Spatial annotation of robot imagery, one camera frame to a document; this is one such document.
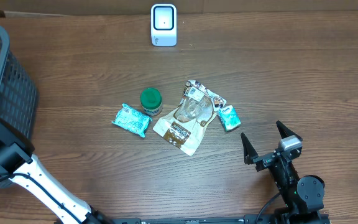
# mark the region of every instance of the green-lidded jar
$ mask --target green-lidded jar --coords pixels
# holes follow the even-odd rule
[[[162,97],[157,89],[143,90],[140,95],[140,103],[142,103],[144,112],[150,116],[158,115],[162,111]]]

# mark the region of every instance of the plastic crate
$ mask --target plastic crate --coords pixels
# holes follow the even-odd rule
[[[38,97],[34,82],[9,50],[9,36],[0,26],[0,117],[29,139]],[[0,187],[10,184],[6,180]]]

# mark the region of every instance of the crumpled plastic packaging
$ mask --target crumpled plastic packaging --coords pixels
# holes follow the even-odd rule
[[[232,105],[220,109],[218,111],[218,116],[221,119],[223,127],[226,131],[231,131],[241,124],[240,118]]]
[[[145,137],[145,130],[151,122],[151,117],[131,108],[127,104],[122,104],[122,109],[118,111],[116,120],[111,121],[113,124],[124,128],[140,137]]]
[[[206,127],[226,100],[196,80],[188,80],[178,108],[161,117],[153,130],[192,156],[204,138]]]

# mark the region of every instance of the light blue wrapper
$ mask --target light blue wrapper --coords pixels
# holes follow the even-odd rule
[[[233,130],[241,124],[236,110],[231,105],[220,109],[218,111],[218,116],[221,119],[223,127],[226,131]]]
[[[116,120],[112,123],[144,138],[144,132],[151,121],[151,117],[123,103],[122,109],[117,113]]]

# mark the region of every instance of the brown wall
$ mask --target brown wall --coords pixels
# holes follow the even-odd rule
[[[358,10],[358,0],[0,0],[0,10],[63,15],[148,14],[173,3],[179,13]]]

